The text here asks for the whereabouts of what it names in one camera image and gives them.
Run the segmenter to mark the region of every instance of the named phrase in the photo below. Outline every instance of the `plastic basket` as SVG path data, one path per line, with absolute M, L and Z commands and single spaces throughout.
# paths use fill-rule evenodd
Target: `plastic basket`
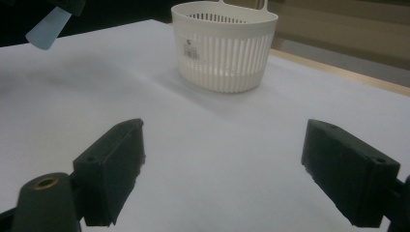
M 202 88 L 238 93 L 256 87 L 265 72 L 278 16 L 219 2 L 171 9 L 181 75 Z

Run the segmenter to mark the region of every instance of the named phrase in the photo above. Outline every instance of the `white surface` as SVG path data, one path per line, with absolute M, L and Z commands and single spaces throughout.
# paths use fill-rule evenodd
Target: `white surface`
M 336 124 L 410 174 L 409 98 L 269 57 L 238 95 L 177 71 L 172 27 L 145 21 L 0 48 L 0 211 L 113 125 L 142 118 L 146 164 L 116 226 L 83 231 L 386 231 L 352 227 L 300 165 L 309 118 Z

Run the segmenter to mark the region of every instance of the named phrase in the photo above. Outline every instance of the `basket handle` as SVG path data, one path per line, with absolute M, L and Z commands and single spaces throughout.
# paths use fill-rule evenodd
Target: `basket handle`
M 268 12 L 268 0 L 265 0 L 265 4 L 263 5 L 263 8 L 262 8 L 261 11 Z

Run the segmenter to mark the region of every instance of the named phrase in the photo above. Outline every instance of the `label sticker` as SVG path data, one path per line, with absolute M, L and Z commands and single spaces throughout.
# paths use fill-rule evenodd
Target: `label sticker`
M 186 39 L 184 41 L 184 55 L 195 61 L 200 60 L 201 52 L 198 42 Z

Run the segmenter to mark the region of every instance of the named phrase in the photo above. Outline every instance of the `dark background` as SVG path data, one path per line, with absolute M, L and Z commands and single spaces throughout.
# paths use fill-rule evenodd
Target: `dark background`
M 123 25 L 146 19 L 171 22 L 171 7 L 193 0 L 88 0 L 81 16 L 73 16 L 60 37 Z M 0 46 L 25 44 L 25 34 L 54 6 L 46 0 L 0 1 Z

